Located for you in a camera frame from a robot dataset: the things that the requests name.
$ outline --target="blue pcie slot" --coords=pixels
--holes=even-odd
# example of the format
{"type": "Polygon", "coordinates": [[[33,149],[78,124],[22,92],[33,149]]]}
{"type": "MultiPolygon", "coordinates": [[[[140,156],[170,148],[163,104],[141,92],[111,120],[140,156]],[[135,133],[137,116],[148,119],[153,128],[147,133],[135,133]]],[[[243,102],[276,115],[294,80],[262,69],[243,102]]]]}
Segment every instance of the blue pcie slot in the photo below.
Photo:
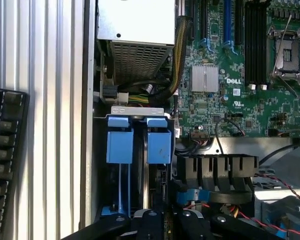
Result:
{"type": "Polygon", "coordinates": [[[224,39],[223,47],[229,49],[235,55],[238,55],[234,49],[234,41],[232,39],[232,0],[224,0],[224,39]]]}

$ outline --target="sticker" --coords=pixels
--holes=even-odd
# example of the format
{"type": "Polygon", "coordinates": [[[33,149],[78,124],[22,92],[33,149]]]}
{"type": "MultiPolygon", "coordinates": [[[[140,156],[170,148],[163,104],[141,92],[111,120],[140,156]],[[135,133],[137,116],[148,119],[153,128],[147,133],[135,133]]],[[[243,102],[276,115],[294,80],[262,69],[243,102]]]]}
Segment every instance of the sticker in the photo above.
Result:
{"type": "Polygon", "coordinates": [[[240,95],[241,95],[240,88],[234,88],[233,89],[233,96],[240,96],[240,95]]]}
{"type": "Polygon", "coordinates": [[[175,133],[175,138],[179,139],[181,135],[181,128],[175,128],[174,133],[175,133]]]}

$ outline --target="green motherboard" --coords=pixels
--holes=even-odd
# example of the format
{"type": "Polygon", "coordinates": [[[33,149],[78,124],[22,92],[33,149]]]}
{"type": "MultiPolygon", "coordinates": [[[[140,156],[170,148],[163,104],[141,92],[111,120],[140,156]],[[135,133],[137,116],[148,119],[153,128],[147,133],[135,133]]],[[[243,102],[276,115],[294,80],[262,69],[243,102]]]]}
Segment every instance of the green motherboard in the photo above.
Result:
{"type": "MultiPolygon", "coordinates": [[[[206,39],[209,40],[209,43],[207,44],[207,41],[203,43],[202,29],[200,28],[200,21],[203,18],[203,13],[200,12],[203,8],[200,4],[203,2],[197,2],[195,5],[197,9],[194,11],[193,19],[197,22],[193,24],[194,36],[188,42],[183,79],[178,90],[177,124],[180,127],[180,137],[213,137],[216,123],[224,117],[235,121],[247,137],[277,137],[279,133],[287,130],[300,129],[300,80],[291,77],[299,74],[292,69],[294,64],[297,65],[297,72],[300,71],[300,39],[297,43],[293,43],[297,45],[295,49],[288,47],[285,49],[283,46],[282,62],[287,62],[288,70],[282,71],[280,78],[272,78],[272,69],[278,54],[276,49],[278,50],[281,39],[280,37],[277,39],[269,37],[271,33],[275,35],[274,32],[277,30],[277,34],[281,34],[286,42],[294,41],[295,36],[298,38],[298,34],[300,35],[300,9],[296,8],[295,11],[291,11],[294,6],[277,6],[275,2],[271,2],[266,7],[263,26],[261,24],[258,28],[258,26],[251,25],[251,29],[248,29],[250,26],[245,22],[247,21],[245,15],[247,6],[243,3],[242,44],[234,45],[231,48],[224,46],[224,18],[226,15],[223,0],[217,3],[215,1],[206,3],[206,39]],[[292,17],[286,34],[283,36],[290,14],[292,17]],[[254,62],[253,59],[249,62],[245,60],[248,54],[246,52],[248,48],[245,45],[246,38],[248,38],[247,31],[252,31],[252,38],[253,31],[261,31],[266,37],[266,39],[258,39],[259,35],[255,35],[257,43],[254,44],[261,45],[263,42],[262,47],[266,51],[266,54],[259,58],[259,62],[254,62]],[[261,78],[258,71],[266,76],[266,84],[247,79],[247,76],[249,77],[246,73],[247,64],[249,64],[249,71],[257,71],[256,78],[261,78]],[[209,89],[205,91],[206,86],[198,84],[198,81],[204,80],[203,76],[198,77],[200,72],[193,72],[196,71],[196,67],[203,68],[204,66],[213,66],[214,74],[217,73],[214,77],[217,78],[218,88],[212,92],[209,89]],[[196,89],[194,84],[202,86],[202,89],[196,89]]],[[[235,37],[233,24],[235,4],[236,1],[231,1],[230,34],[232,39],[235,37]]],[[[185,11],[187,13],[193,10],[188,5],[185,11]]],[[[220,123],[218,133],[220,137],[238,135],[238,131],[225,122],[220,123]]],[[[300,132],[283,134],[281,137],[300,137],[300,132]]]]}

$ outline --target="capacitor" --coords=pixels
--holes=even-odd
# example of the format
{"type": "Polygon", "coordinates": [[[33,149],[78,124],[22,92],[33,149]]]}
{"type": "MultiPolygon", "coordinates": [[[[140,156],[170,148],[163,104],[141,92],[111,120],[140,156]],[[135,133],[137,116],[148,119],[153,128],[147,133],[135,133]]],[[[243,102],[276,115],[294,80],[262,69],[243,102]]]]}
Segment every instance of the capacitor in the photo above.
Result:
{"type": "Polygon", "coordinates": [[[228,100],[229,100],[228,95],[222,95],[222,96],[220,97],[220,101],[221,101],[223,104],[225,104],[228,100]]]}

